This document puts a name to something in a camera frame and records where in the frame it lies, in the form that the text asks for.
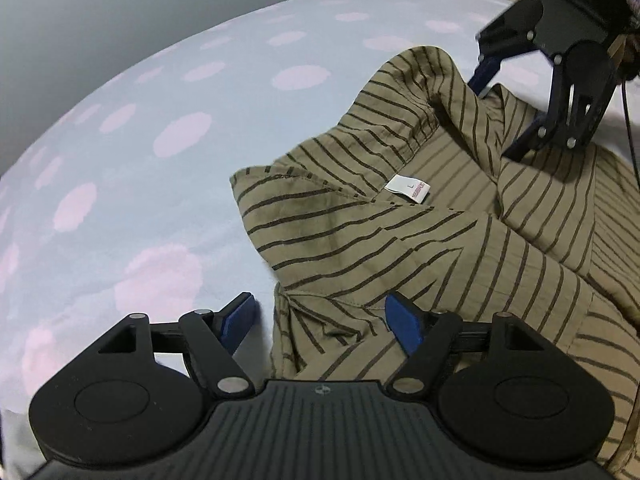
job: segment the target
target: cable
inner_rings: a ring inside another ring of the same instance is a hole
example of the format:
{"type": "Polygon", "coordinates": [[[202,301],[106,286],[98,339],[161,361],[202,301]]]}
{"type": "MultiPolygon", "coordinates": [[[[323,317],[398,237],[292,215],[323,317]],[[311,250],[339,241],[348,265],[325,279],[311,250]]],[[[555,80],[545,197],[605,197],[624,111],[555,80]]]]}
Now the cable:
{"type": "Polygon", "coordinates": [[[631,120],[629,119],[629,107],[626,104],[626,81],[622,80],[622,105],[625,109],[625,123],[626,123],[626,135],[629,138],[629,149],[631,149],[631,163],[634,166],[634,173],[636,174],[636,182],[638,183],[638,190],[640,190],[640,174],[638,173],[638,160],[636,159],[636,149],[634,147],[634,140],[631,136],[631,120]]]}

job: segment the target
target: khaki shirt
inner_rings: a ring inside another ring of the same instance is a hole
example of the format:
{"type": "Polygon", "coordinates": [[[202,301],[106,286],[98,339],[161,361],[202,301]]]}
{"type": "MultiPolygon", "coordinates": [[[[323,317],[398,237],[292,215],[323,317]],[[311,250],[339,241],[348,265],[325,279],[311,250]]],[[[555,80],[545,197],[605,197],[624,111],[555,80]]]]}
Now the khaki shirt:
{"type": "Polygon", "coordinates": [[[338,124],[231,179],[244,226],[279,281],[272,374],[386,381],[405,355],[385,297],[489,322],[522,318],[611,392],[599,460],[640,478],[640,194],[607,150],[501,157],[537,110],[503,86],[479,99],[451,58],[385,63],[338,124]],[[431,186],[422,204],[384,189],[431,186]]]}

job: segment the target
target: clothing label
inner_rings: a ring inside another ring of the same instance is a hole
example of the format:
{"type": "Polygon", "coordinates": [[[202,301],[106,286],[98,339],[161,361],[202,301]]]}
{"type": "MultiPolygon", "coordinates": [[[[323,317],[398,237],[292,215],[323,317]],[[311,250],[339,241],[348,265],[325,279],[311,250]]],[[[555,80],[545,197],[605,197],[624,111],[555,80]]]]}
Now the clothing label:
{"type": "Polygon", "coordinates": [[[410,176],[396,175],[385,186],[387,191],[409,197],[421,204],[431,189],[429,184],[410,176]]]}

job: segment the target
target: mattress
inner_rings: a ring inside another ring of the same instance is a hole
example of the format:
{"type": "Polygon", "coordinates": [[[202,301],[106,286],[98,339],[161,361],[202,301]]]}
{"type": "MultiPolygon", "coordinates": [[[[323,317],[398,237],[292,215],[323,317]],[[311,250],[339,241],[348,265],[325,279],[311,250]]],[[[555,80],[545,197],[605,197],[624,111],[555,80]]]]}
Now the mattress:
{"type": "MultiPolygon", "coordinates": [[[[252,292],[261,320],[236,358],[264,377],[275,278],[246,236],[229,176],[329,129],[411,46],[441,47],[469,78],[475,34],[508,5],[290,0],[167,47],[60,118],[0,181],[7,455],[19,462],[14,435],[39,386],[131,312],[170,322],[252,292]]],[[[540,54],[505,62],[496,78],[539,108],[550,80],[540,54]]],[[[638,120],[640,88],[628,92],[638,120]]],[[[594,140],[630,160],[618,92],[594,140]]],[[[158,360],[184,370],[178,356],[158,360]]]]}

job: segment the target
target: bed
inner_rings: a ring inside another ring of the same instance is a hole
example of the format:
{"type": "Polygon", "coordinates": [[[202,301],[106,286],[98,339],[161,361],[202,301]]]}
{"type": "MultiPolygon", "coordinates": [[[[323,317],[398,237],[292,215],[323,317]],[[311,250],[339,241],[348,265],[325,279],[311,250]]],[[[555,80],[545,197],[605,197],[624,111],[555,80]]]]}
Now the bed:
{"type": "MultiPolygon", "coordinates": [[[[46,131],[0,181],[10,470],[37,461],[18,446],[31,396],[131,312],[170,322],[252,292],[262,316],[236,357],[263,378],[275,279],[246,236],[229,176],[333,126],[369,77],[411,46],[443,48],[469,78],[476,32],[508,4],[290,0],[154,54],[46,131]]],[[[504,63],[497,81],[544,108],[550,77],[533,54],[504,63]]],[[[634,84],[629,100],[640,118],[634,84]]],[[[594,140],[630,160],[619,93],[594,140]]],[[[183,369],[176,356],[158,360],[183,369]]]]}

